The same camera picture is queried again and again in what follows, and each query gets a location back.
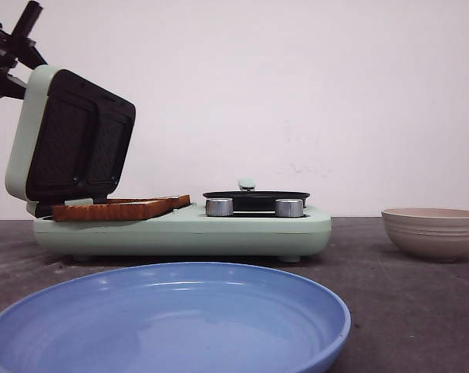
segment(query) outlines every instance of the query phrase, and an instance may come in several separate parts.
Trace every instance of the appliance foot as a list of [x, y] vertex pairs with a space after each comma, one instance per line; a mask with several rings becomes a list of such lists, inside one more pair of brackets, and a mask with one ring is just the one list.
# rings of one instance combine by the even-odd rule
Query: appliance foot
[[87, 263], [93, 260], [94, 256], [92, 255], [73, 255], [72, 259], [78, 263]]
[[278, 256], [278, 260], [283, 263], [298, 263], [300, 262], [299, 256]]

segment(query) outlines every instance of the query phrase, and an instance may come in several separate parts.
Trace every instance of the black nonstick plate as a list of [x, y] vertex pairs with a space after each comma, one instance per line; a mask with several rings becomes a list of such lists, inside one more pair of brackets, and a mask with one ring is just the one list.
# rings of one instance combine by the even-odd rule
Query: black nonstick plate
[[276, 200], [281, 198], [302, 200], [305, 207], [305, 199], [310, 196], [303, 192], [273, 192], [241, 190], [231, 192], [204, 193], [205, 198], [232, 198], [234, 211], [274, 211]]

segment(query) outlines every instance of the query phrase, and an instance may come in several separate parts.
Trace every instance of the table surface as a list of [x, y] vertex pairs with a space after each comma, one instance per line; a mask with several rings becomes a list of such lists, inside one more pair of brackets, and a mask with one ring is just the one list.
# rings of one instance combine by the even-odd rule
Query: table surface
[[37, 245], [31, 221], [0, 221], [0, 311], [40, 289], [104, 270], [172, 261], [249, 263], [300, 274], [348, 305], [352, 328], [330, 370], [469, 372], [469, 255], [456, 263], [405, 256], [380, 218], [334, 218], [328, 247], [295, 264], [266, 257], [105, 256], [74, 263]]

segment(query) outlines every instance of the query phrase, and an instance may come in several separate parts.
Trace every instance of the open lid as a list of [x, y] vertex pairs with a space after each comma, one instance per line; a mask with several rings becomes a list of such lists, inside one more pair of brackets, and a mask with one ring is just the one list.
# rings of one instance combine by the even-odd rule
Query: open lid
[[132, 103], [80, 76], [53, 66], [36, 68], [10, 156], [7, 190], [36, 201], [36, 216], [66, 200], [105, 198], [119, 183], [134, 118]]

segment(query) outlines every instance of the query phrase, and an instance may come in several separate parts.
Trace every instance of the white wall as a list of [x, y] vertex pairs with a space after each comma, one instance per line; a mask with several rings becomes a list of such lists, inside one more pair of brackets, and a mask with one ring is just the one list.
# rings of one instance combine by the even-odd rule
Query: white wall
[[[252, 176], [333, 215], [469, 208], [469, 0], [41, 2], [43, 56], [137, 107], [116, 196]], [[0, 0], [5, 30], [25, 3]], [[0, 100], [0, 219], [30, 217], [3, 184], [20, 107]]]

